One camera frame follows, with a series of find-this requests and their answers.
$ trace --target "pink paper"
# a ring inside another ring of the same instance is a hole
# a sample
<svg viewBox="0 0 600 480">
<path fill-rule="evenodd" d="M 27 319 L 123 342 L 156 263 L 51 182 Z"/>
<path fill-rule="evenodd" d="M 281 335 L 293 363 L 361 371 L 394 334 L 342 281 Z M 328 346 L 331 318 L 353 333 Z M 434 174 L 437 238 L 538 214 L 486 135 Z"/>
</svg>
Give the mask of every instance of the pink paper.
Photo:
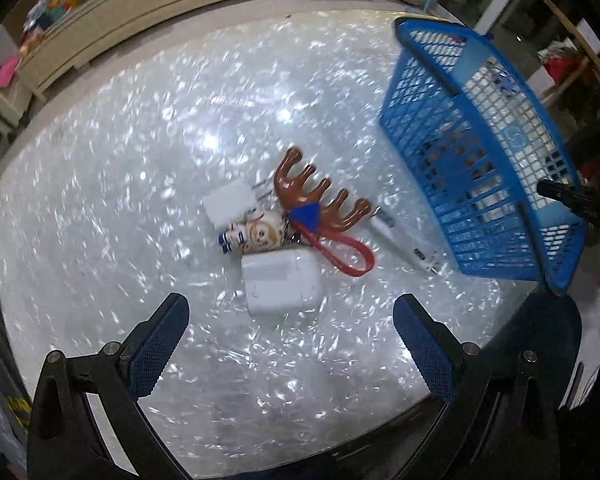
<svg viewBox="0 0 600 480">
<path fill-rule="evenodd" d="M 9 86 L 13 74 L 16 73 L 16 67 L 18 66 L 19 60 L 18 56 L 13 56 L 0 67 L 0 88 Z"/>
</svg>

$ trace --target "basket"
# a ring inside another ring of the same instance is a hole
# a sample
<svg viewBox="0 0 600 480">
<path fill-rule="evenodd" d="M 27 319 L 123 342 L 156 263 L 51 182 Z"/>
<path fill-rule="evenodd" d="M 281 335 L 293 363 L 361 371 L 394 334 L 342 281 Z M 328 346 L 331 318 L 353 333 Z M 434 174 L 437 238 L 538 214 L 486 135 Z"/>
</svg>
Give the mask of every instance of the basket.
<svg viewBox="0 0 600 480">
<path fill-rule="evenodd" d="M 465 274 L 568 287 L 587 222 L 539 196 L 578 185 L 552 121 L 523 78 L 474 31 L 399 18 L 403 47 L 380 124 L 413 173 Z"/>
</svg>

